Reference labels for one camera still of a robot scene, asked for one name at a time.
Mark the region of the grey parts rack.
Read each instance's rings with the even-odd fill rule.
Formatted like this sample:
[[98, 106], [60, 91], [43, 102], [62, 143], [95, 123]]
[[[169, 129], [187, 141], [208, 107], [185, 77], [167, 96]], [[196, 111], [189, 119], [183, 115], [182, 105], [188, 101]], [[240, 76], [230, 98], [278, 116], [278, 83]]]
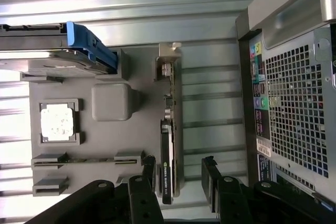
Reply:
[[[32, 139], [33, 195], [71, 194], [96, 180], [125, 183], [141, 172], [143, 159], [156, 159], [158, 195], [161, 163], [160, 121], [165, 82], [154, 81], [157, 47], [114, 48], [119, 58], [116, 74], [55, 78], [28, 76]], [[74, 114], [69, 141], [44, 141], [41, 110], [47, 104], [68, 104]], [[136, 159], [137, 164], [72, 164], [33, 166], [37, 159]]]

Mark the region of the grey PC case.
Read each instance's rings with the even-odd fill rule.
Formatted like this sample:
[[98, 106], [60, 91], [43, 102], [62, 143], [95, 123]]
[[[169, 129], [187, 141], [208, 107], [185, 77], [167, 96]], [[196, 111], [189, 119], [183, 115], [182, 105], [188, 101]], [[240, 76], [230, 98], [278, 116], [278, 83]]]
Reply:
[[253, 0], [236, 30], [249, 183], [336, 212], [336, 0]]

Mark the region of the green RAM stick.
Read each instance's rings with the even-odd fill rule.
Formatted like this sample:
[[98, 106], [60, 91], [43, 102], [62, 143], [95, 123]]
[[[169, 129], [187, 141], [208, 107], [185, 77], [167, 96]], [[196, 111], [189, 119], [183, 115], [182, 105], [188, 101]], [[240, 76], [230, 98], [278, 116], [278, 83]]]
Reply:
[[69, 159], [37, 159], [32, 161], [33, 166], [62, 166], [72, 164], [96, 164], [96, 163], [114, 163], [137, 164], [136, 159], [115, 159], [115, 158], [69, 158]]

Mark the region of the silver CPU chip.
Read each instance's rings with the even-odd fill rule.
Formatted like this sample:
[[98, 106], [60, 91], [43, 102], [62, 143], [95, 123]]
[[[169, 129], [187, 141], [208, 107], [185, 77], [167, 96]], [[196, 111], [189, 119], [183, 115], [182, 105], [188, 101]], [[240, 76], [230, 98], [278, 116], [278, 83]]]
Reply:
[[68, 104], [47, 104], [41, 110], [41, 134], [46, 142], [69, 141], [74, 134], [73, 109]]

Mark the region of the hard disk with blue carrier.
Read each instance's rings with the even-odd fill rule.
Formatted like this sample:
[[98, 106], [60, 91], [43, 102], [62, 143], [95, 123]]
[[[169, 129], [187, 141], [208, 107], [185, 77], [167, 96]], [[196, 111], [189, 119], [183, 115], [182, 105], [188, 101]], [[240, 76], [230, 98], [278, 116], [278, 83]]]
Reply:
[[0, 69], [38, 77], [94, 77], [118, 72], [118, 55], [86, 26], [0, 24]]

